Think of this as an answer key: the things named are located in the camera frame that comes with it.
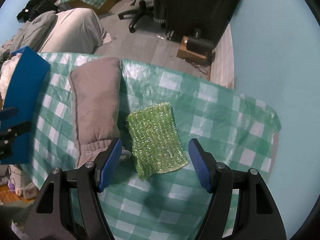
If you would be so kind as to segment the white mesh bath loofah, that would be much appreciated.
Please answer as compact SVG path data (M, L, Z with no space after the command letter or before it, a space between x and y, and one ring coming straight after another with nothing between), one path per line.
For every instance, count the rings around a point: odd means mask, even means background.
M15 71L15 68L21 56L22 56L21 53L17 53L10 60L5 61L2 65L1 79L0 79L0 91L1 91L2 100L5 100L12 75Z

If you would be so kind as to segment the green scrub sponge cloth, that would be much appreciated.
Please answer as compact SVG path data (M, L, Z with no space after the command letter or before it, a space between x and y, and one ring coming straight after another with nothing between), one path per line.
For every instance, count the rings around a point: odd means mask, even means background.
M177 134L171 104L159 103L126 119L132 155L140 180L177 171L189 163Z

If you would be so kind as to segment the blue cardboard box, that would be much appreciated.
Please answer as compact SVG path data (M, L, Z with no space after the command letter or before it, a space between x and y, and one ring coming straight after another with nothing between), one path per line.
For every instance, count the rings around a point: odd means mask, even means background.
M13 55L17 53L22 56L12 75L3 107L16 107L18 113L10 119L1 120L1 131L26 121L32 122L37 98L50 70L50 64L31 48L23 47L13 52ZM1 160L1 164L27 163L30 137L31 131L17 137L13 143L12 156Z

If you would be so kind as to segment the green checkered tablecloth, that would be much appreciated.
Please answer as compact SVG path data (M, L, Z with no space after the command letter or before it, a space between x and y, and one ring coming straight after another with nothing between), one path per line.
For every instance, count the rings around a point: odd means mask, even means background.
M68 74L94 59L76 53L43 53L51 69L37 101L29 161L22 166L41 187L54 167L75 167L72 94ZM161 102L171 104L182 148L191 138L230 168L257 169L264 179L274 161L272 144L280 128L266 103L204 79L152 64L123 60L118 126L126 146L125 119ZM111 185L99 194L116 239L193 239L210 201L191 164L140 180L131 160L120 163Z

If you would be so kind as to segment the grey quilted blanket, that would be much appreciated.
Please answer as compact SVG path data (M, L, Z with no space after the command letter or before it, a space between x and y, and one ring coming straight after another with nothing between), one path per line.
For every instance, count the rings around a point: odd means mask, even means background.
M1 62L4 62L10 53L25 46L38 51L56 19L56 12L48 11L37 16L32 22L25 22L10 40L1 45Z

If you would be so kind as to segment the grey fleece sleeve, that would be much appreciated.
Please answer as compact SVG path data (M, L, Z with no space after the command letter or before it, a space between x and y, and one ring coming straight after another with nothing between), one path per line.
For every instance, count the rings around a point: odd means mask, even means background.
M120 137L121 60L101 57L74 70L68 77L72 91L76 168L96 156Z

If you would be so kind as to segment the white draped sheet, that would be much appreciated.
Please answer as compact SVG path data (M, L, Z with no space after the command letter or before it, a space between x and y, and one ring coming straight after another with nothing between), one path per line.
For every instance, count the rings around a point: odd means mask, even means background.
M92 9L75 8L57 14L54 26L38 51L92 54L111 41L111 35Z

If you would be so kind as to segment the black clothes pile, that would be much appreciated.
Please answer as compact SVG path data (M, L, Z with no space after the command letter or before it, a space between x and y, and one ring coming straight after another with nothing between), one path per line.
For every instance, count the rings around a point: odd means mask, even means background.
M33 21L44 12L54 11L58 13L53 0L30 0L16 16L19 22Z

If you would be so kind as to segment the black cylinder speaker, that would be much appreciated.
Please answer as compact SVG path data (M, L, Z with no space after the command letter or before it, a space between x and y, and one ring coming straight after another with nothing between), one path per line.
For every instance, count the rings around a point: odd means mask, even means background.
M201 37L202 31L198 28L194 29L194 36L188 36L186 48L189 51L201 54L212 55L214 50L214 42Z

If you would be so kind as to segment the small cardboard box on floor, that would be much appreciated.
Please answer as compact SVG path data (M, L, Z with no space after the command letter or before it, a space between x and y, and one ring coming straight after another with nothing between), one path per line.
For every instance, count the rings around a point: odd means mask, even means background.
M204 64L207 61L207 56L188 50L187 40L188 38L186 36L182 38L182 41L177 51L177 57L180 59L189 60L191 62Z

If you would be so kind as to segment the black cabinet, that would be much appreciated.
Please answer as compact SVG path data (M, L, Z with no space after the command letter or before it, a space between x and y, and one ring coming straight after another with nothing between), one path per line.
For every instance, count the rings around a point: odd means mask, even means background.
M165 0L166 28L176 37L201 31L201 38L218 44L240 0Z

